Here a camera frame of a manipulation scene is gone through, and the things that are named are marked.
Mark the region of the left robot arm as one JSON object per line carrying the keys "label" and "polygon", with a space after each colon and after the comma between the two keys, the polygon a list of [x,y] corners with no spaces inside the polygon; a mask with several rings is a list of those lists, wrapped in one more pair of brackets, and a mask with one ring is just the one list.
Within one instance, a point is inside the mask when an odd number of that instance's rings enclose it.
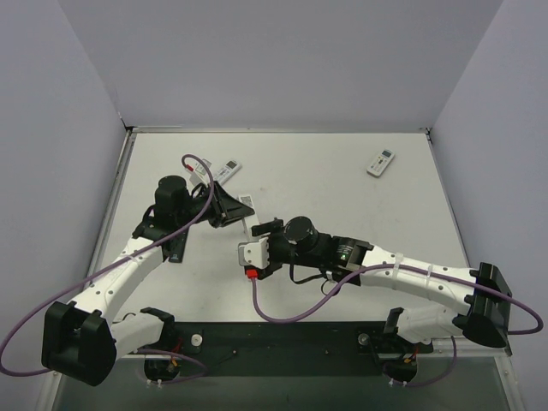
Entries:
{"label": "left robot arm", "polygon": [[167,260],[182,259],[187,229],[203,221],[225,227],[254,215],[215,182],[199,195],[180,176],[159,180],[154,203],[145,212],[113,269],[96,278],[68,303],[55,302],[45,313],[41,362],[91,386],[101,384],[115,362],[140,348],[165,352],[178,344],[173,315],[146,307],[116,322],[125,301]]}

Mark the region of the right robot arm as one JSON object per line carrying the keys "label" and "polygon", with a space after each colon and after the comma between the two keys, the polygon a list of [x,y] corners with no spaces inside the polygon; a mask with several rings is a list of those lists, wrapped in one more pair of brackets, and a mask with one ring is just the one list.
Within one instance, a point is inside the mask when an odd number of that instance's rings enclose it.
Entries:
{"label": "right robot arm", "polygon": [[255,225],[249,238],[238,254],[251,278],[264,279],[283,265],[302,266],[335,283],[393,289],[430,301],[429,307],[390,310],[386,333],[408,343],[465,337],[488,348],[508,344],[511,291],[493,264],[455,268],[410,259],[367,241],[319,232],[308,217]]}

